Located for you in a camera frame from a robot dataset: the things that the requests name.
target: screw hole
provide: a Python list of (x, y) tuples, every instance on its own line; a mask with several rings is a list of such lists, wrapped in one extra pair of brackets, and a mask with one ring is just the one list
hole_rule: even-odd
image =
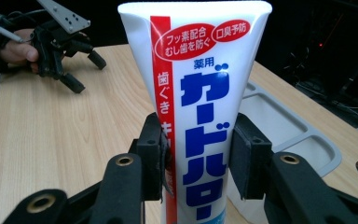
[(40, 213), (50, 208), (55, 203), (55, 196), (51, 194), (43, 194), (35, 197), (28, 203), (27, 212), (29, 213)]
[(300, 160), (297, 157), (291, 156), (291, 155), (282, 155), (281, 161), (284, 161), (289, 164), (299, 164), (300, 163)]
[(260, 138), (256, 138), (256, 137), (254, 139), (252, 139), (252, 141), (256, 144), (260, 144), (263, 142), (263, 140), (261, 140)]
[(133, 162), (133, 158), (132, 158), (132, 157), (124, 156), (124, 157), (118, 158), (118, 159), (116, 160), (116, 165), (119, 165), (119, 166), (127, 166), (127, 165), (130, 165), (132, 162)]

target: metal bracket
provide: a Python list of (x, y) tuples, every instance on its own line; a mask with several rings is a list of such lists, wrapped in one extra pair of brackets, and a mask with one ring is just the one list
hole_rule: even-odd
[[(101, 182), (69, 199), (59, 189), (38, 191), (4, 223), (145, 223), (145, 201), (161, 198), (161, 174), (170, 158), (163, 136), (156, 113), (149, 115), (129, 153), (108, 162)], [(268, 223), (358, 223), (358, 199), (329, 188), (302, 157), (270, 149), (267, 137), (239, 114), (229, 168), (243, 199), (266, 195)]]
[(91, 21), (82, 18), (75, 14), (75, 12), (52, 0), (37, 0), (37, 2), (42, 5), (68, 34), (73, 34), (91, 26)]

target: wooden table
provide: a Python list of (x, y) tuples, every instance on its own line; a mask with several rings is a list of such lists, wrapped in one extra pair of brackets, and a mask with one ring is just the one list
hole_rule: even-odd
[[(128, 45), (96, 49), (100, 71), (77, 54), (64, 69), (86, 89), (74, 94), (51, 78), (22, 71), (0, 84), (0, 223), (25, 197), (63, 189), (69, 197), (99, 182), (113, 156), (127, 152), (153, 106)], [(319, 129), (341, 150), (342, 163), (324, 177), (358, 197), (358, 131), (266, 68), (255, 63), (251, 80)], [(146, 203), (146, 222), (159, 223), (159, 202)], [(227, 223), (246, 223), (231, 202)]]

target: white toothpaste tube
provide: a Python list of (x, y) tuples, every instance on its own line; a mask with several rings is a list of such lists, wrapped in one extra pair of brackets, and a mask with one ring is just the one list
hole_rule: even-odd
[(173, 158), (161, 223), (224, 223), (231, 135), (271, 10), (263, 1), (118, 6)]

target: white tray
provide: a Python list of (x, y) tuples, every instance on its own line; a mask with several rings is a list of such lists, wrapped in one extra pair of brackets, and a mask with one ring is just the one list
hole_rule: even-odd
[[(240, 112), (269, 139), (274, 152), (296, 153), (319, 176), (327, 175), (341, 163), (341, 153), (329, 139), (252, 81), (246, 87)], [(248, 222), (268, 223), (264, 200), (242, 201), (231, 175), (227, 196)]]

